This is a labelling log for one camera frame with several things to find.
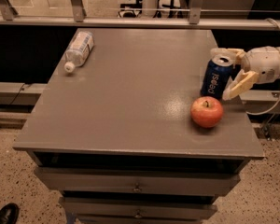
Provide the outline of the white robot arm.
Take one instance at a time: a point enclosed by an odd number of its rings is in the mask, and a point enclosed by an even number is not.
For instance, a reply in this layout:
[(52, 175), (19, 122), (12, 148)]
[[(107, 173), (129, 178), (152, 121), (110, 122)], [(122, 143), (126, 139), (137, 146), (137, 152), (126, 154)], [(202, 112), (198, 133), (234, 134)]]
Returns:
[(239, 64), (241, 69), (233, 82), (224, 90), (222, 98), (230, 100), (250, 90), (254, 84), (273, 83), (280, 79), (280, 47), (261, 47), (244, 51), (243, 49), (211, 49), (213, 58), (222, 55)]

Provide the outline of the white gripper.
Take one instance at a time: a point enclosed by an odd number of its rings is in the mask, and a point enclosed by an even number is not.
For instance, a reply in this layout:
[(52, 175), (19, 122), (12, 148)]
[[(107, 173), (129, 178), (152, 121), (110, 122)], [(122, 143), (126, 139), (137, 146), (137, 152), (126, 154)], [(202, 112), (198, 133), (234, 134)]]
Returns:
[(213, 48), (210, 55), (229, 57), (234, 64), (240, 64), (242, 61), (245, 70), (241, 69), (234, 81), (224, 90), (222, 99), (225, 101), (250, 90), (256, 83), (272, 83), (280, 78), (280, 47), (255, 48), (247, 53), (243, 49)]

